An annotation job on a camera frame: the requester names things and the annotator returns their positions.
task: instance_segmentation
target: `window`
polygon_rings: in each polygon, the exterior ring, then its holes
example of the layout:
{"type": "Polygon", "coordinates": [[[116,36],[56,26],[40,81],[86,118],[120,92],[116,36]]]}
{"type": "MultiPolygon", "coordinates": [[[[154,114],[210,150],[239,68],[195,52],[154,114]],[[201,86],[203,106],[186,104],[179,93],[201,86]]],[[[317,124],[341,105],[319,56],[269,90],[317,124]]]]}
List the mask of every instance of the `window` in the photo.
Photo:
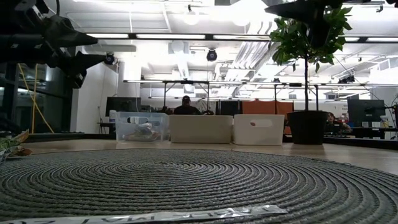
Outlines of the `window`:
{"type": "Polygon", "coordinates": [[[0,78],[5,78],[6,77],[6,63],[0,63],[0,78]]]}
{"type": "Polygon", "coordinates": [[[66,77],[59,68],[50,68],[47,65],[38,65],[36,75],[35,67],[31,68],[25,64],[21,64],[21,67],[24,74],[22,75],[18,67],[19,86],[25,87],[25,78],[30,90],[34,89],[36,80],[37,91],[45,91],[54,95],[65,94],[66,77]]]}
{"type": "Polygon", "coordinates": [[[34,102],[30,94],[33,95],[36,84],[37,107],[46,122],[55,133],[69,131],[72,88],[66,85],[64,74],[58,68],[51,69],[46,65],[39,65],[36,76],[35,67],[24,64],[21,64],[21,67],[23,75],[18,65],[6,65],[6,78],[0,80],[0,113],[5,114],[22,130],[32,130],[34,118],[34,133],[50,133],[50,128],[37,109],[33,116],[34,102]]]}

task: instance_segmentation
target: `clear plastic bin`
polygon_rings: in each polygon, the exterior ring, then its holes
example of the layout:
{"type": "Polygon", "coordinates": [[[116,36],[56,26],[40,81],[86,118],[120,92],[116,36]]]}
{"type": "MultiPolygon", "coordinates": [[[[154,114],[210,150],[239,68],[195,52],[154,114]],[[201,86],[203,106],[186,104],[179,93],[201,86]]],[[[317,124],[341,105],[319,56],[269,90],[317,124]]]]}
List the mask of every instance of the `clear plastic bin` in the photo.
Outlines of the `clear plastic bin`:
{"type": "Polygon", "coordinates": [[[116,140],[154,142],[170,139],[169,116],[164,113],[118,112],[116,140]]]}

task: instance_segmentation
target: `round woven rug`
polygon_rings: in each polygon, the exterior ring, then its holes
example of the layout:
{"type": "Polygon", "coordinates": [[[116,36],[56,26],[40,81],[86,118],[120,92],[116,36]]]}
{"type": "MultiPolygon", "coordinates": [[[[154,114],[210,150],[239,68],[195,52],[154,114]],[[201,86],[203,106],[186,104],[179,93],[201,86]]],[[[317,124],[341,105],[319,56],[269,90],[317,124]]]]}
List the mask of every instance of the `round woven rug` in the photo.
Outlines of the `round woven rug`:
{"type": "Polygon", "coordinates": [[[0,166],[0,221],[278,205],[204,223],[398,223],[398,176],[303,157],[135,149],[61,152],[0,166]]]}

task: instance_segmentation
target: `plant stem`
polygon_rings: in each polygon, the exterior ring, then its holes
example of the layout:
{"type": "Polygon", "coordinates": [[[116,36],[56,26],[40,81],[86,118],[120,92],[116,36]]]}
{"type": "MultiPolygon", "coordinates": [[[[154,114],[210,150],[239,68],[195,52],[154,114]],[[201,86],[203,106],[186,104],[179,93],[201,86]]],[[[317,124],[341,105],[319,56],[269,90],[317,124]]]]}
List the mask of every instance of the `plant stem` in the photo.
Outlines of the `plant stem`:
{"type": "Polygon", "coordinates": [[[305,54],[304,56],[304,66],[305,66],[305,71],[304,71],[305,111],[308,111],[308,54],[305,54]]]}

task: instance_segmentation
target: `cap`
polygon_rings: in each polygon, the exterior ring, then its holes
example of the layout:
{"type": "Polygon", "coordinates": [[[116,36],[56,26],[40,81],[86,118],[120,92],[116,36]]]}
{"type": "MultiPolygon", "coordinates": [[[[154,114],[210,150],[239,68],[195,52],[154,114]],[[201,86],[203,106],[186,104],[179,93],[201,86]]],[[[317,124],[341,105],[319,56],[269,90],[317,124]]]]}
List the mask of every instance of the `cap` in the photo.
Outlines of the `cap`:
{"type": "Polygon", "coordinates": [[[189,96],[184,96],[182,98],[182,101],[191,101],[191,98],[189,96]]]}

